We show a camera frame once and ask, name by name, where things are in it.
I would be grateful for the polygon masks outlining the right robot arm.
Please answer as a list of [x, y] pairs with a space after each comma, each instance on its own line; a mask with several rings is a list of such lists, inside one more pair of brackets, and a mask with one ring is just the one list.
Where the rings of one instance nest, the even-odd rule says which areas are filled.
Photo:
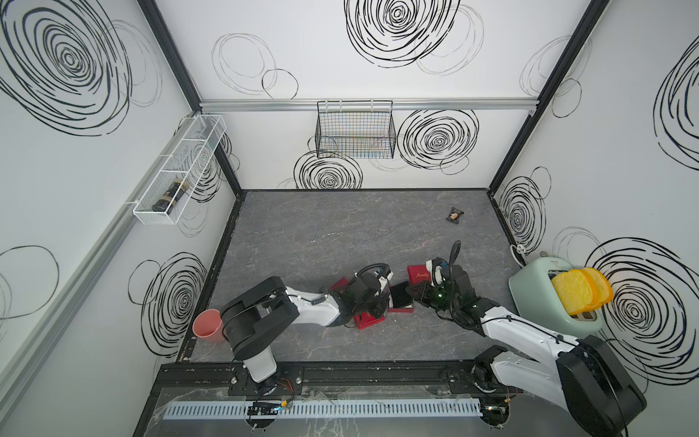
[[589, 335], [578, 339], [548, 330], [477, 295], [468, 273], [457, 264], [461, 242], [449, 260], [426, 263], [429, 280], [411, 284], [411, 298], [462, 329], [497, 344], [473, 366], [475, 386], [485, 394], [515, 387], [570, 413], [591, 436], [622, 436], [647, 407], [644, 393], [611, 347]]

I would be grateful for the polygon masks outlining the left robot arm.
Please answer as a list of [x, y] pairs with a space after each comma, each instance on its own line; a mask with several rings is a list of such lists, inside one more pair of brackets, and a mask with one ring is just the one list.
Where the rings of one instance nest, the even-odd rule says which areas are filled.
[[306, 292], [271, 276], [223, 306], [221, 332], [251, 380], [266, 384], [278, 373], [271, 344], [289, 326], [339, 327], [364, 313], [378, 319], [388, 309], [392, 277], [389, 265], [374, 263], [337, 288]]

